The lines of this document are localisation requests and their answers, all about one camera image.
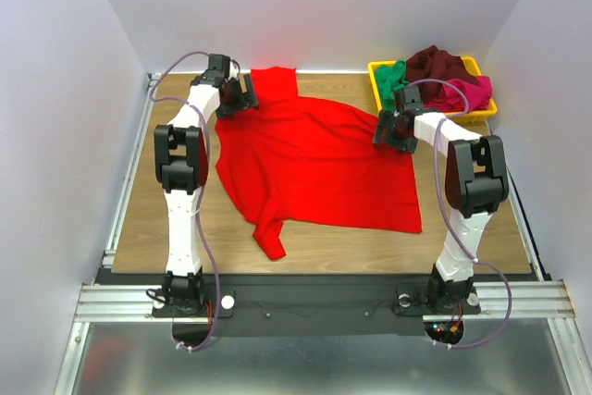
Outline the red t shirt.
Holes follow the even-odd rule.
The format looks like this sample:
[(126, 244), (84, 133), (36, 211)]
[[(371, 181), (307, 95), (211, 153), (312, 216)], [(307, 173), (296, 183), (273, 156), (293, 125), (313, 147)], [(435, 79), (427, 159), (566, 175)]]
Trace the red t shirt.
[(216, 171), (270, 260), (286, 220), (404, 233), (423, 230), (409, 154), (374, 144), (377, 118), (302, 96), (293, 68), (251, 72), (258, 106), (220, 119)]

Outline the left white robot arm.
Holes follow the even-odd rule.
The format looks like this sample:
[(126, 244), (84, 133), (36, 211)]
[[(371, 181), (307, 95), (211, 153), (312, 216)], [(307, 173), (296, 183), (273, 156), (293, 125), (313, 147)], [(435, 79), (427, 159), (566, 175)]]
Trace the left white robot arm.
[(240, 79), (240, 64), (230, 56), (206, 54), (207, 67), (190, 84), (188, 96), (158, 97), (176, 101), (178, 113), (154, 128), (155, 177), (166, 200), (168, 254), (163, 284), (148, 290), (154, 317), (193, 317), (212, 306), (205, 294), (203, 264), (198, 247), (198, 215), (210, 161), (210, 117), (233, 117), (258, 106), (249, 76)]

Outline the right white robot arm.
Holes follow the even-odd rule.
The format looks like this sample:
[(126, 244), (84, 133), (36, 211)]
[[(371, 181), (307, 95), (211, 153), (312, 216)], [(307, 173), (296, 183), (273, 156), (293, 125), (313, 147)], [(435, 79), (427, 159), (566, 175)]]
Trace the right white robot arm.
[(394, 109), (382, 109), (374, 144), (412, 154), (420, 141), (429, 143), (434, 159), (446, 158), (444, 182), (435, 174), (440, 213), (447, 227), (442, 253), (435, 262), (425, 300), (437, 312), (473, 295), (474, 266), (485, 228), (508, 198), (509, 181), (503, 142), (497, 136), (470, 131), (437, 111), (424, 107), (416, 85), (394, 93)]

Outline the green t shirt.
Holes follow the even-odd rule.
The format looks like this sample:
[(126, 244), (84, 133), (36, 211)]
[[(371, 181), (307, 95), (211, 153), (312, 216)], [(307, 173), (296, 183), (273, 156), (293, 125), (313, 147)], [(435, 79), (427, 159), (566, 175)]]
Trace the green t shirt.
[(398, 60), (392, 65), (381, 64), (375, 69), (376, 88), (383, 109), (395, 110), (394, 93), (408, 84), (406, 73), (407, 65), (404, 60)]

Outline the maroon t shirt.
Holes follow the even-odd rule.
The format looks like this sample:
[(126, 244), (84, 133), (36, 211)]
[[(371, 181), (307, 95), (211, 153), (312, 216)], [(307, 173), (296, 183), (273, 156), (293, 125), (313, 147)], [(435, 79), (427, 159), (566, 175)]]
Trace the maroon t shirt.
[(421, 79), (461, 80), (473, 85), (476, 76), (469, 73), (463, 59), (431, 45), (406, 60), (406, 80)]

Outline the magenta t shirt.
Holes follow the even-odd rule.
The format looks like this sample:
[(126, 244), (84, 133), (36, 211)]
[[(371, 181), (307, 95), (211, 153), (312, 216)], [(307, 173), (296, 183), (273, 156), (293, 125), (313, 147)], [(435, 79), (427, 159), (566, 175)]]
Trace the magenta t shirt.
[(462, 79), (449, 79), (446, 85), (425, 82), (421, 86), (421, 97), (428, 108), (443, 113), (460, 113), (465, 102), (457, 90), (466, 97), (469, 112), (485, 110), (493, 93), (490, 77), (476, 76), (475, 83)]

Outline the yellow plastic bin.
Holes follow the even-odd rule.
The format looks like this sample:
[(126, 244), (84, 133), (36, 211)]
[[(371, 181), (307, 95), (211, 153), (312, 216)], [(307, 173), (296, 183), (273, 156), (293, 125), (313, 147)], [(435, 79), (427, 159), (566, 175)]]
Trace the yellow plastic bin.
[[(463, 64), (466, 70), (474, 75), (474, 76), (481, 76), (482, 71), (476, 61), (476, 59), (472, 56), (461, 56)], [(371, 83), (372, 92), (374, 95), (376, 109), (378, 112), (382, 110), (382, 102), (380, 100), (378, 94), (378, 88), (376, 84), (376, 68), (382, 65), (386, 66), (393, 66), (396, 63), (396, 60), (378, 60), (378, 61), (371, 61), (367, 64), (367, 72), (369, 75), (369, 80)], [(473, 123), (480, 123), (486, 122), (489, 117), (493, 117), (498, 113), (498, 107), (493, 97), (489, 98), (487, 107), (484, 110), (475, 110), (472, 112), (467, 113), (461, 117), (456, 117), (454, 120), (460, 124), (473, 124)]]

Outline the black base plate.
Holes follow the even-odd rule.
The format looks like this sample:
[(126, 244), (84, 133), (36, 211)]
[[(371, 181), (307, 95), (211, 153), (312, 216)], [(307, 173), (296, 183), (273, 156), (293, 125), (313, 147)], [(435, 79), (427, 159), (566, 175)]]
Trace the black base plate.
[[(144, 294), (162, 286), (155, 274), (116, 276), (103, 271), (99, 284), (143, 285)], [(182, 347), (197, 349), (212, 339), (241, 337), (324, 337), (441, 334), (456, 309), (477, 315), (467, 302), (433, 309), (426, 302), (425, 274), (206, 274), (212, 306), (193, 317), (154, 317), (138, 322), (168, 323)]]

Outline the aluminium frame rail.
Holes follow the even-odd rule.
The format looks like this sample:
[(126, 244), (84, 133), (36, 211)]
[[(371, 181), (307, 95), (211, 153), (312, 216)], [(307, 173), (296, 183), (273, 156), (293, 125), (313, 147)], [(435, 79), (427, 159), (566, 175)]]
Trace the aluminium frame rail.
[[(128, 166), (117, 199), (116, 210), (112, 219), (99, 270), (110, 272), (115, 262), (117, 247), (126, 211), (128, 208), (133, 182), (142, 156), (145, 134), (152, 113), (153, 102), (146, 95), (138, 127), (133, 139)], [(99, 284), (94, 280), (80, 289), (74, 319), (77, 323), (98, 322), (138, 322), (151, 318), (151, 303), (143, 292), (143, 285)]]

